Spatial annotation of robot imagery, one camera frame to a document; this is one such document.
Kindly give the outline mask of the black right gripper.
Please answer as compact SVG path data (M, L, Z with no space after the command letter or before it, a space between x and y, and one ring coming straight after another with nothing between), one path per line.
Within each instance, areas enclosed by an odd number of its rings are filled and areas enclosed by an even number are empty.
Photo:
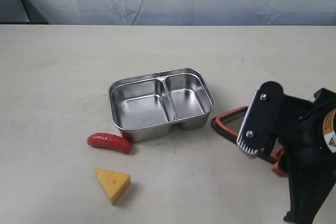
M262 144L272 171L287 176L288 223L312 223L335 185L335 93L321 88L308 101L284 94L281 87L262 88Z

